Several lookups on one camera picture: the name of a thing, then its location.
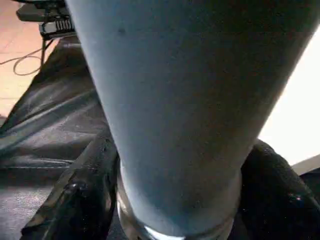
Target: gray cylindrical object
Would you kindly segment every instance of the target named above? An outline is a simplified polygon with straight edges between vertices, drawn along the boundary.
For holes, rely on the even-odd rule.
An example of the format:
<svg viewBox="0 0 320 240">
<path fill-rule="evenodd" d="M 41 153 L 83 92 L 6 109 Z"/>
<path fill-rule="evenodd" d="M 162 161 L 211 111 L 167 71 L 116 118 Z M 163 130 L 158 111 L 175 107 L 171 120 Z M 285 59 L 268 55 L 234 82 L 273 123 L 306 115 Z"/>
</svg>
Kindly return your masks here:
<svg viewBox="0 0 320 240">
<path fill-rule="evenodd" d="M 223 226 L 317 1 L 67 2 L 136 219 L 169 236 Z"/>
</svg>

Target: metal base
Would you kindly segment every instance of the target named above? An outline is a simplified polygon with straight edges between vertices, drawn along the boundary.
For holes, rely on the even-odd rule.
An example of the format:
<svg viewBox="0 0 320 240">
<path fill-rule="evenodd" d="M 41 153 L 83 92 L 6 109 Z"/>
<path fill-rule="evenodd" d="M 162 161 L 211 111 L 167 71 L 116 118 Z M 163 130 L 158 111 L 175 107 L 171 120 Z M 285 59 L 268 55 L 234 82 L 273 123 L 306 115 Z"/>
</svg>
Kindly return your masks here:
<svg viewBox="0 0 320 240">
<path fill-rule="evenodd" d="M 233 227 L 234 219 L 205 233 L 194 236 L 168 236 L 153 230 L 137 220 L 125 192 L 120 171 L 117 178 L 117 212 L 125 235 L 129 240 L 227 240 Z"/>
</svg>

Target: black fabric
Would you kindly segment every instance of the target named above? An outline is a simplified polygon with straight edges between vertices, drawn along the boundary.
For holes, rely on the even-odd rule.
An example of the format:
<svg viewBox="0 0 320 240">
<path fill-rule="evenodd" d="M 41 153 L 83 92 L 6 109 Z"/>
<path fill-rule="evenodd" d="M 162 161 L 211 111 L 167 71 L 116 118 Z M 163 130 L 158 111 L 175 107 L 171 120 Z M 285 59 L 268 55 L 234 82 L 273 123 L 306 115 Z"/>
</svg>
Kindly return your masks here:
<svg viewBox="0 0 320 240">
<path fill-rule="evenodd" d="M 240 211 L 253 239 L 320 237 L 320 205 L 286 160 L 258 141 L 242 166 Z"/>
<path fill-rule="evenodd" d="M 59 177 L 105 129 L 108 123 L 79 42 L 63 39 L 0 128 L 1 240 L 21 237 L 21 229 L 44 206 Z M 317 233 L 317 201 L 268 145 L 255 145 L 242 175 L 242 201 L 229 240 L 302 239 L 281 221 L 289 210 L 292 228 L 305 219 L 297 218 L 297 213 L 303 216 L 306 211 L 308 217 L 315 217 L 306 221 L 315 231 L 307 229 Z M 293 201 L 298 195 L 303 197 L 303 206 Z M 107 239 L 127 239 L 117 211 Z"/>
</svg>

